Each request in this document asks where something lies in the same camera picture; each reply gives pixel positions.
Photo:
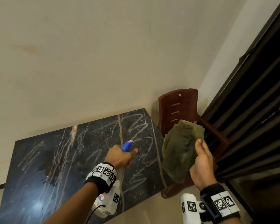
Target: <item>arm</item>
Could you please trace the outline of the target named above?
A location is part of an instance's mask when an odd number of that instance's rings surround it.
[[[217,180],[213,170],[213,156],[210,153],[206,142],[197,139],[195,143],[197,157],[195,164],[190,169],[190,175],[195,186],[201,191],[205,187],[216,184]],[[230,218],[221,222],[221,224],[242,224],[238,218]]]
[[[138,152],[134,149],[131,152],[124,152],[119,145],[109,149],[105,162],[111,163],[116,170],[130,166],[132,157]],[[98,196],[98,188],[92,182],[86,183],[55,213],[53,213],[44,224],[83,224],[91,210],[91,207]]]

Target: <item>cloth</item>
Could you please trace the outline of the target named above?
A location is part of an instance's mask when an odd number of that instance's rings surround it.
[[[180,120],[178,124],[174,124],[165,135],[162,166],[173,181],[184,182],[197,157],[195,142],[203,137],[204,128],[186,120]]]

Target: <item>table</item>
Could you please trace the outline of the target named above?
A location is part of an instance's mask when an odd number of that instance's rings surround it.
[[[135,111],[67,127],[15,142],[0,206],[1,223],[43,223],[84,184],[115,144],[134,140],[138,148],[125,170],[114,215],[159,193],[170,182],[161,168],[163,137],[147,111]]]

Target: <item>black wrist strap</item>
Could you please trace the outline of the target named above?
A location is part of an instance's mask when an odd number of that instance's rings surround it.
[[[98,188],[98,196],[110,192],[116,181],[116,170],[109,162],[101,163],[89,173],[84,184],[93,182]]]
[[[212,184],[200,192],[201,200],[211,214],[213,224],[232,217],[240,218],[239,208],[234,200],[220,184]]]

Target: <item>chair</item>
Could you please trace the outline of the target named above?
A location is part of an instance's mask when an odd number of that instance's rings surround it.
[[[158,129],[165,136],[173,125],[179,120],[195,122],[208,129],[220,142],[218,148],[213,152],[214,171],[218,168],[215,160],[220,158],[226,148],[230,145],[229,139],[214,128],[211,124],[201,118],[197,112],[197,95],[196,89],[181,89],[168,92],[159,97],[160,119]],[[190,173],[183,183],[174,183],[161,192],[163,198],[167,199],[175,196],[184,188],[194,185]]]

